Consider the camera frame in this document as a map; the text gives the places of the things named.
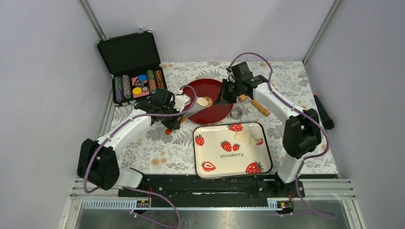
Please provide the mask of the silver tape roll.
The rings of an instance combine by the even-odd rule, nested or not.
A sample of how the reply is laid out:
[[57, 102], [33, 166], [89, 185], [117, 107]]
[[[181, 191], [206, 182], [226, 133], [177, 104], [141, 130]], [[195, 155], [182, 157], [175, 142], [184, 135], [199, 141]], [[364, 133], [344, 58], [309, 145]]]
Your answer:
[[241, 119], [242, 115], [243, 115], [243, 111], [242, 111], [242, 109], [239, 108], [239, 107], [234, 107], [234, 108], [231, 110], [231, 112], [230, 112], [230, 117], [231, 117], [233, 120], [239, 120], [239, 119]]

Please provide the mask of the round red lacquer tray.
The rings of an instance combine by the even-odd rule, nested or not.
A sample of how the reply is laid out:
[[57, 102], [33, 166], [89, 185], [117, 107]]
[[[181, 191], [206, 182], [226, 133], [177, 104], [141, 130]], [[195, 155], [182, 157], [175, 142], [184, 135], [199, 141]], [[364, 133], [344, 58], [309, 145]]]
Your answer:
[[212, 125], [224, 120], [231, 112], [233, 105], [215, 105], [214, 102], [218, 98], [222, 82], [215, 79], [198, 79], [188, 83], [197, 94], [197, 105], [204, 104], [206, 101], [207, 107], [203, 110], [191, 115], [188, 119], [200, 125]]

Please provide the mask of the round cut dough wrapper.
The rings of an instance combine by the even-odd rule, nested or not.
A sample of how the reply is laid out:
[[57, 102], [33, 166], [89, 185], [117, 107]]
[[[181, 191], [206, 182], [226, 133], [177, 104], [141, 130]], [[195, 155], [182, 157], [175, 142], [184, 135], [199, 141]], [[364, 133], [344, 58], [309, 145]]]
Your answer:
[[197, 103], [199, 106], [202, 106], [202, 107], [208, 106], [208, 101], [207, 101], [204, 97], [198, 97], [198, 98], [196, 99], [196, 103]]

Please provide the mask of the wooden dough roller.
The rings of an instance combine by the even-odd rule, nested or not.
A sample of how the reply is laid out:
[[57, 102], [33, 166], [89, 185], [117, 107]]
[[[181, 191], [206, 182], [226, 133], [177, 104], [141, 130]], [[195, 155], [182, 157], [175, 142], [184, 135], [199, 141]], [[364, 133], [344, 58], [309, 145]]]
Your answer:
[[[241, 95], [241, 96], [238, 96], [237, 97], [237, 99], [240, 101], [240, 102], [244, 102], [245, 100], [247, 100], [247, 99], [249, 99], [249, 96], [247, 96], [247, 95]], [[264, 106], [262, 106], [262, 104], [260, 104], [258, 101], [256, 101], [255, 99], [251, 99], [251, 105], [252, 106], [254, 106], [262, 115], [264, 115], [264, 116], [269, 116], [270, 115], [270, 112], [264, 107]]]

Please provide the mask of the square strawberry ceramic plate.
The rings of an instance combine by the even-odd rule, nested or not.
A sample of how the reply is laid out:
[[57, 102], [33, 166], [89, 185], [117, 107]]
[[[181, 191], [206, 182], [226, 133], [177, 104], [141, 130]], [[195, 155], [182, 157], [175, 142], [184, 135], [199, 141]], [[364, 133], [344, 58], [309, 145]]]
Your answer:
[[[235, 139], [241, 130], [260, 138], [249, 146]], [[263, 126], [258, 122], [200, 126], [193, 132], [195, 172], [201, 179], [265, 174], [273, 162]]]

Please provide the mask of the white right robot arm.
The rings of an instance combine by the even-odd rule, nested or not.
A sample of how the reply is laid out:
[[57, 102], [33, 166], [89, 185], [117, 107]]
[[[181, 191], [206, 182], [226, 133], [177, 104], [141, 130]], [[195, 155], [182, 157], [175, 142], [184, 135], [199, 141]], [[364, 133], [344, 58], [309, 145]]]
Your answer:
[[222, 80], [215, 105], [234, 104], [237, 97], [246, 95], [272, 112], [284, 126], [282, 144], [286, 155], [277, 171], [280, 180], [274, 183], [274, 190], [285, 197], [293, 190], [292, 182], [300, 174], [304, 155], [322, 141], [318, 113], [295, 106], [272, 88], [269, 77], [254, 76], [246, 62], [226, 70], [229, 76]]

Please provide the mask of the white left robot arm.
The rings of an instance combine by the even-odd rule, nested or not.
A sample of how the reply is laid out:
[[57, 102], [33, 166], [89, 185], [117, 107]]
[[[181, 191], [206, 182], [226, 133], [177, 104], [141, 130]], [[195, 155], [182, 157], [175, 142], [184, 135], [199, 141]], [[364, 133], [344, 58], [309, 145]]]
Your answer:
[[178, 94], [159, 88], [155, 94], [138, 102], [115, 129], [97, 140], [86, 139], [81, 145], [77, 166], [84, 192], [90, 194], [98, 189], [123, 187], [129, 188], [136, 196], [146, 194], [147, 181], [137, 170], [119, 166], [119, 153], [156, 122], [167, 129], [178, 130], [181, 119], [190, 114], [196, 102], [197, 93], [189, 85], [182, 86]]

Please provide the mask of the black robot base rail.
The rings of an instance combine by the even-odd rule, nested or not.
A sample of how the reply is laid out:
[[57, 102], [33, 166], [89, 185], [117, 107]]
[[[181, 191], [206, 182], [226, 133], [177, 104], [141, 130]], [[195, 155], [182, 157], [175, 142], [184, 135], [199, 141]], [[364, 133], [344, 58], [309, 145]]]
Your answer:
[[180, 199], [224, 201], [257, 198], [289, 200], [305, 196], [302, 182], [296, 185], [282, 184], [276, 175], [248, 175], [242, 177], [201, 179], [197, 175], [146, 174], [136, 192], [126, 188], [119, 190], [119, 197], [148, 197], [152, 191], [173, 202]]

